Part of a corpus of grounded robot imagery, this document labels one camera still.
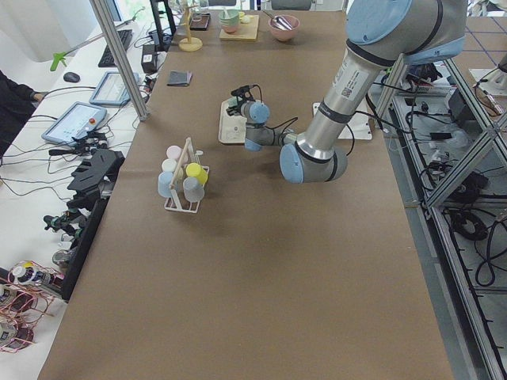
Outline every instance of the blue joint cap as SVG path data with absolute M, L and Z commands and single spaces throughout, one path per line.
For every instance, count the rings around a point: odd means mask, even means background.
M 373 44 L 401 24 L 413 0 L 355 0 L 347 16 L 346 31 L 356 45 Z
M 252 140 L 245 139 L 245 149 L 251 152 L 258 152 L 262 149 L 262 145 L 253 142 Z
M 416 54 L 406 55 L 405 64 L 422 65 L 424 63 L 432 63 L 449 59 L 457 56 L 465 46 L 465 37 L 447 42 L 446 44 L 432 47 L 429 50 L 420 51 Z
M 292 184 L 302 184 L 303 163 L 294 144 L 284 145 L 280 152 L 280 169 L 284 178 Z
M 264 103 L 255 102 L 250 107 L 250 119 L 257 124 L 263 124 L 269 119 L 269 107 Z

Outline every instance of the keyboard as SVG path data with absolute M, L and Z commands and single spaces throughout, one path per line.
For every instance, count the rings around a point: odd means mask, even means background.
M 130 41 L 132 41 L 132 29 L 122 29 L 118 31 L 121 43 L 124 45 L 125 51 L 128 49 Z M 99 67 L 114 67 L 114 58 L 112 57 L 109 46 L 106 46 L 104 53 L 102 54 L 101 60 L 98 62 Z

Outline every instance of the tablet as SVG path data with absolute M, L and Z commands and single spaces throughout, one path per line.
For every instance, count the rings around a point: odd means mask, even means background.
M 107 113 L 98 105 L 76 101 L 42 134 L 42 138 L 50 143 L 72 146 L 74 139 L 81 139 L 96 129 Z
M 139 82 L 139 75 L 134 74 L 135 83 Z M 124 81 L 117 71 L 108 71 L 104 74 L 97 88 L 93 91 L 90 103 L 103 107 L 121 107 L 130 100 Z

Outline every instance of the person's hand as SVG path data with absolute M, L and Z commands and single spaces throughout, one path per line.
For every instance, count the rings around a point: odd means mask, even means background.
M 40 103 L 44 99 L 44 94 L 43 93 L 35 93 L 35 95 L 33 96 L 33 99 Z

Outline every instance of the black rubber band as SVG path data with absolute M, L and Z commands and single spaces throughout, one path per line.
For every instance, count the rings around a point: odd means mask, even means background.
M 326 103 L 324 103 L 324 101 L 320 102 L 318 110 L 321 114 L 335 123 L 347 124 L 353 117 L 353 115 L 344 115 L 343 113 L 333 111 Z
M 440 27 L 442 25 L 442 20 L 444 19 L 444 6 L 442 6 L 442 0 L 436 0 L 436 2 L 438 3 L 438 16 L 436 17 L 436 23 L 433 26 L 433 30 L 431 31 L 431 33 L 429 34 L 429 36 L 425 40 L 425 42 L 423 42 L 415 50 L 412 50 L 412 51 L 406 53 L 407 55 L 412 55 L 412 54 L 418 53 L 419 51 L 424 49 L 426 46 L 429 45 L 429 43 L 432 41 L 433 37 L 438 33 L 438 29 L 440 29 Z
M 326 162 L 329 162 L 331 159 L 327 159 L 327 160 L 319 160 L 318 158 L 315 158 L 315 157 L 311 157 L 309 154 L 307 154 L 305 151 L 303 151 L 297 142 L 294 142 L 294 146 L 295 146 L 295 150 L 301 154 L 303 157 L 305 157 L 307 160 L 310 160 L 312 162 L 315 162 L 316 164 L 325 164 Z
M 375 65 L 379 65 L 382 67 L 391 67 L 396 63 L 396 60 L 393 61 L 391 59 L 384 59 L 384 58 L 380 58 L 376 55 L 373 55 L 372 53 L 368 53 L 367 51 L 361 49 L 359 46 L 357 46 L 355 43 L 353 43 L 351 40 L 347 40 L 347 46 L 354 53 L 356 53 L 360 57 L 366 59 L 367 61 L 374 63 Z
M 333 154 L 333 172 L 331 173 L 330 177 L 326 180 L 326 182 L 332 181 L 334 176 L 336 175 L 336 171 L 338 169 L 338 156 L 336 155 L 336 152 Z

